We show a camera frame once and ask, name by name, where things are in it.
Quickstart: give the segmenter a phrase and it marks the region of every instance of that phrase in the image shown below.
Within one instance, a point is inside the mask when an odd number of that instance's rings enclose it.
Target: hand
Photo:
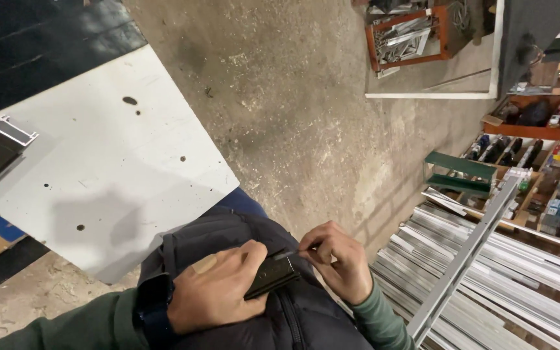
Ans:
[[[174,331],[186,334],[262,314],[267,294],[247,301],[243,297],[266,256],[264,244],[249,240],[240,248],[217,253],[217,262],[202,274],[192,266],[183,271],[174,279],[167,310]]]
[[[309,249],[320,243],[317,250]],[[362,245],[334,221],[310,230],[299,243],[299,256],[307,259],[331,290],[352,305],[364,302],[373,290],[367,255]]]

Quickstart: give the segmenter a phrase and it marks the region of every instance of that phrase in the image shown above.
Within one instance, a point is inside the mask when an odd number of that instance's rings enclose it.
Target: black spot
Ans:
[[[123,100],[125,103],[128,103],[128,104],[130,104],[130,105],[134,105],[134,106],[137,105],[137,100],[134,99],[134,98],[132,98],[132,97],[125,96],[125,97],[122,98],[122,100]]]

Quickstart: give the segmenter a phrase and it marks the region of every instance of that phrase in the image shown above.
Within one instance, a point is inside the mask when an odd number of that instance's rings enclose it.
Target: green sleeve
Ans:
[[[362,304],[347,305],[354,312],[358,330],[375,350],[416,349],[403,319],[394,314],[375,281],[373,291]]]
[[[143,333],[133,328],[137,289],[113,292],[48,320],[36,319],[0,339],[0,349],[148,350]]]

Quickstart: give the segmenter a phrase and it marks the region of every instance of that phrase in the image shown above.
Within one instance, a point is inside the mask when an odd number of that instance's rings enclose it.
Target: workshop floor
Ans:
[[[424,156],[462,152],[491,104],[366,99],[350,0],[123,2],[241,186],[297,238],[336,220],[374,256],[422,200]],[[135,283],[49,253],[0,286],[0,337]]]

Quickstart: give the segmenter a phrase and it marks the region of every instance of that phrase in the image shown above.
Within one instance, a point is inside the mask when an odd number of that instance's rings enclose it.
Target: black wallet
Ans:
[[[288,257],[274,260],[273,257],[275,255],[277,254],[265,259],[258,268],[256,277],[244,296],[245,300],[258,298],[265,293],[280,288],[301,277],[299,272],[293,270],[293,266],[291,266],[291,261],[289,261]]]

